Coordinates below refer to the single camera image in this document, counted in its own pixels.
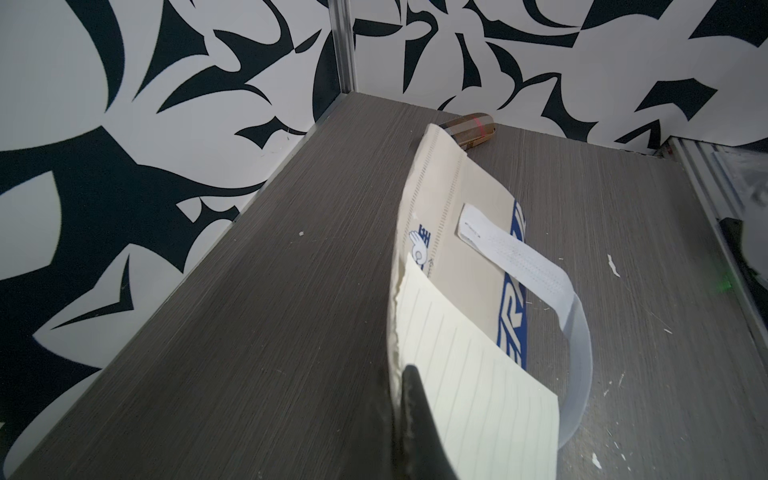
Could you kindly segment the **blue white paper bag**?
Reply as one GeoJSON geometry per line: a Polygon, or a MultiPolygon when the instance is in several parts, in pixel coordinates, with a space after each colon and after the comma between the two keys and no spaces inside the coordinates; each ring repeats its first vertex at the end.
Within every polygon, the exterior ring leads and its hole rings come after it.
{"type": "Polygon", "coordinates": [[[558,318],[570,355],[558,444],[578,430],[590,395],[591,337],[568,275],[524,241],[520,204],[473,162],[449,133],[427,126],[398,209],[391,285],[412,258],[432,283],[495,348],[527,365],[526,296],[558,318]]]}

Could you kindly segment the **white paper receipt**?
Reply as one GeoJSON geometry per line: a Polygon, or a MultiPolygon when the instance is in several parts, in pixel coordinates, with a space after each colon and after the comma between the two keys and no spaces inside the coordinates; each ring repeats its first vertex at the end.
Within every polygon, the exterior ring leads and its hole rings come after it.
{"type": "Polygon", "coordinates": [[[395,295],[398,367],[413,365],[460,479],[553,479],[557,396],[507,357],[408,258],[395,295]]]}

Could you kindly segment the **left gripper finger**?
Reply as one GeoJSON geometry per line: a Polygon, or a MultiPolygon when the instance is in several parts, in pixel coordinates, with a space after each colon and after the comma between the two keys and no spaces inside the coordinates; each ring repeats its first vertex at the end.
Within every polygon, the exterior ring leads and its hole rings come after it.
{"type": "Polygon", "coordinates": [[[407,365],[402,372],[393,463],[394,479],[457,479],[415,365],[407,365]]]}

